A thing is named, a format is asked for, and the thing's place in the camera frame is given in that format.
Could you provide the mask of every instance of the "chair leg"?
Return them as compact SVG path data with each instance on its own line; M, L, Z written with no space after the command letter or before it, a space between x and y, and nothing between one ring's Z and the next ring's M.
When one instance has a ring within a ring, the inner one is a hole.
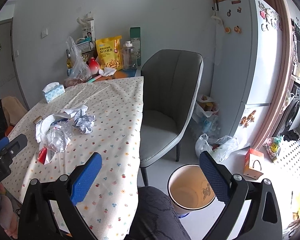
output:
M141 174L142 174L142 178L143 178L143 183L145 184L145 186L149 186L149 182L148 182L148 175L147 175L147 170L146 168L141 168Z
M177 159L176 159L176 162L178 162L179 158L180 158L180 145L181 145L181 143L178 142L177 143Z

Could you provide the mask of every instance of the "person's leg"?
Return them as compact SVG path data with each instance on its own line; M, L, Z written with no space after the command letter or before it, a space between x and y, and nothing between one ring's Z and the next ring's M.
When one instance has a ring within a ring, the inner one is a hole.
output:
M136 215L125 240L191 240L170 198L155 187L138 189Z

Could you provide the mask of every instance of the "metal screw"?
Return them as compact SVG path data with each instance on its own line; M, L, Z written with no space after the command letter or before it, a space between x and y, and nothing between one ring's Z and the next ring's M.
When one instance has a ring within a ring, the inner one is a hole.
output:
M242 180L242 177L239 174L234 174L233 178L238 181Z
M37 179L31 179L30 184L35 185L37 184L38 180Z
M66 181L68 179L68 175L63 174L63 175L60 176L59 179L60 179L60 181Z
M264 179L263 180L267 185L270 185L271 184L271 181L269 179Z

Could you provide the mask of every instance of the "washing machine door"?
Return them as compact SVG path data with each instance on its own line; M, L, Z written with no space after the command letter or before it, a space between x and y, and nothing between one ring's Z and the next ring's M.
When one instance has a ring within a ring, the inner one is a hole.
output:
M300 107L300 100L297 100L294 102L293 107L291 108L290 113L287 116L287 120L285 123L285 131L288 131L290 129L290 126L292 125L294 119L297 116L299 107Z

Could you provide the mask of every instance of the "yellow snack bag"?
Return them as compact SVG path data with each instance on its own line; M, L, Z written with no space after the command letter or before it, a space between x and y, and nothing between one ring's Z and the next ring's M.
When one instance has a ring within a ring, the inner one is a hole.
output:
M101 69L105 67L122 69L120 58L120 39L122 36L100 39L96 41L98 56L101 61Z

